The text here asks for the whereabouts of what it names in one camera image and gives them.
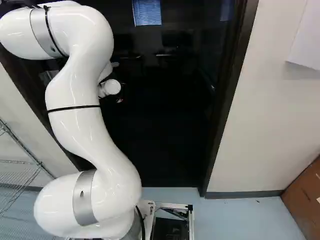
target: wire shelf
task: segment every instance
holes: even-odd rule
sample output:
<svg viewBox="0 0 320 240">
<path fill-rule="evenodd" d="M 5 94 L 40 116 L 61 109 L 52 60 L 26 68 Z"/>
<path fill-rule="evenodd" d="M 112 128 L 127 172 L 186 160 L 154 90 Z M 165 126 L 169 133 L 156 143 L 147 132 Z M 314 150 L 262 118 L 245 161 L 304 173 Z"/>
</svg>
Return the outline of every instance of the wire shelf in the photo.
<svg viewBox="0 0 320 240">
<path fill-rule="evenodd" d="M 0 218 L 42 170 L 29 162 L 16 162 L 0 160 Z"/>
<path fill-rule="evenodd" d="M 35 155 L 20 141 L 0 118 L 0 138 L 10 136 L 13 142 L 28 156 L 26 160 L 0 159 L 0 240 L 57 240 L 37 224 L 33 205 L 37 191 L 29 191 L 29 185 L 41 172 L 54 176 Z"/>
</svg>

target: cardboard box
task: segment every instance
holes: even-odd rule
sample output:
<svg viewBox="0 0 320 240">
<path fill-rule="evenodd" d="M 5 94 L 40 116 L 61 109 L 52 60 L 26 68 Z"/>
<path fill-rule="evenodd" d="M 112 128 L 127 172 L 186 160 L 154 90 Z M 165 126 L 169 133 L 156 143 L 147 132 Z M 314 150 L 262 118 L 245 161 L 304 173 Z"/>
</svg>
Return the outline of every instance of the cardboard box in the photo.
<svg viewBox="0 0 320 240">
<path fill-rule="evenodd" d="M 307 240 L 320 240 L 320 157 L 285 190 L 285 206 Z"/>
</svg>

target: robotic arm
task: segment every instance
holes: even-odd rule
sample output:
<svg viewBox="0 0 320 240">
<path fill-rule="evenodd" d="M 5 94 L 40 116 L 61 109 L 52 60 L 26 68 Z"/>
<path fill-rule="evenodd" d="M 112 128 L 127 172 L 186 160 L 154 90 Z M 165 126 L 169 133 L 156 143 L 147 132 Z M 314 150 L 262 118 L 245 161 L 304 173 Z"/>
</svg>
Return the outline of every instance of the robotic arm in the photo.
<svg viewBox="0 0 320 240">
<path fill-rule="evenodd" d="M 0 42 L 24 59 L 69 56 L 45 91 L 48 116 L 62 146 L 96 170 L 51 181 L 36 199 L 35 219 L 60 237 L 121 239 L 134 225 L 142 188 L 136 168 L 110 138 L 99 106 L 98 80 L 112 72 L 112 30 L 100 12 L 73 1 L 39 6 L 4 15 Z"/>
</svg>

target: blue floor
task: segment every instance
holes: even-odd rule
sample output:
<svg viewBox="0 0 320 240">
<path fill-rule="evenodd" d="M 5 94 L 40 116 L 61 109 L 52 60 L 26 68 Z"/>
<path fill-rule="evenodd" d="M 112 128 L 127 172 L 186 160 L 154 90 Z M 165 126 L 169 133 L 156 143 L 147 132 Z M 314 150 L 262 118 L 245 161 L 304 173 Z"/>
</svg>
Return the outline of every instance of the blue floor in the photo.
<svg viewBox="0 0 320 240">
<path fill-rule="evenodd" d="M 195 240 L 306 240 L 279 197 L 203 199 L 196 188 L 144 188 L 142 196 L 193 204 Z M 36 197 L 36 192 L 25 191 L 0 218 L 1 240 L 54 239 L 35 222 Z"/>
<path fill-rule="evenodd" d="M 306 240 L 280 197 L 204 199 L 196 188 L 153 187 L 142 197 L 193 204 L 195 240 Z"/>
</svg>

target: white wall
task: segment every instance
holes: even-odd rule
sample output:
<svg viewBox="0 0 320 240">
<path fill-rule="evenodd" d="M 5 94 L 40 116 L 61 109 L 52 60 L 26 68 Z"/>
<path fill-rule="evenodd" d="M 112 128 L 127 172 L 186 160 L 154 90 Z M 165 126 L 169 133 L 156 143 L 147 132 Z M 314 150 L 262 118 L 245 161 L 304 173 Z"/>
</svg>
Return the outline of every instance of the white wall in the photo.
<svg viewBox="0 0 320 240">
<path fill-rule="evenodd" d="M 282 190 L 320 152 L 320 71 L 285 62 L 305 4 L 259 0 L 208 192 Z"/>
<path fill-rule="evenodd" d="M 78 172 L 24 100 L 1 64 L 0 118 L 7 122 L 12 131 L 55 176 Z M 0 136 L 0 160 L 30 162 L 25 152 L 6 134 Z M 10 167 L 8 171 L 21 171 L 21 168 L 19 164 Z M 4 171 L 4 166 L 0 163 L 1 171 Z M 50 180 L 45 173 L 41 173 L 32 186 L 43 187 Z"/>
</svg>

